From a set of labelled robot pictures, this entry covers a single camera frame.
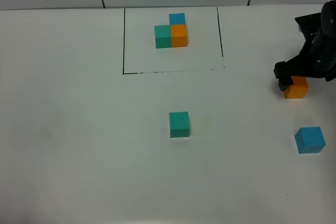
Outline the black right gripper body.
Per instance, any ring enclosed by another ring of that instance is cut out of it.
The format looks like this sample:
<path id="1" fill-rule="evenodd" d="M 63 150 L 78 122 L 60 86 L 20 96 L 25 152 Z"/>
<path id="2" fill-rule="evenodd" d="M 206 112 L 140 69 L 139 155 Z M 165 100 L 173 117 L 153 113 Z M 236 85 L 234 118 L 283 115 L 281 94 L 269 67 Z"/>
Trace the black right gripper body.
<path id="1" fill-rule="evenodd" d="M 335 79 L 335 40 L 310 38 L 297 56 L 275 64 L 277 79 L 290 76 Z"/>

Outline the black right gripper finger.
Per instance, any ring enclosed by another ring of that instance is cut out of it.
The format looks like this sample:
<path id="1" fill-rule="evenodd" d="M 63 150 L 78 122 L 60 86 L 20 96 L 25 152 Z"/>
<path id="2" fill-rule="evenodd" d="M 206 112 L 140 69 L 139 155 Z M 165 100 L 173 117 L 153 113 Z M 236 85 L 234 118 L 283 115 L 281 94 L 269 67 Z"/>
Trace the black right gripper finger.
<path id="1" fill-rule="evenodd" d="M 278 85 L 280 91 L 285 91 L 289 86 L 293 85 L 293 80 L 291 76 L 280 77 L 278 79 Z"/>

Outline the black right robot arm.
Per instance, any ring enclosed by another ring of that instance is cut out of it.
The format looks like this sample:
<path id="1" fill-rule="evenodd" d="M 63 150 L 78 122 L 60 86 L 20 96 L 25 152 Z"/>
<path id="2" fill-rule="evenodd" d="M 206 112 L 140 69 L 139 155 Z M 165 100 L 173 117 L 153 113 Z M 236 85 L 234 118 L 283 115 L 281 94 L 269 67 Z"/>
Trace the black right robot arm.
<path id="1" fill-rule="evenodd" d="M 335 79 L 335 1 L 325 3 L 321 12 L 295 21 L 305 42 L 297 56 L 275 64 L 281 91 L 294 85 L 294 77 Z"/>

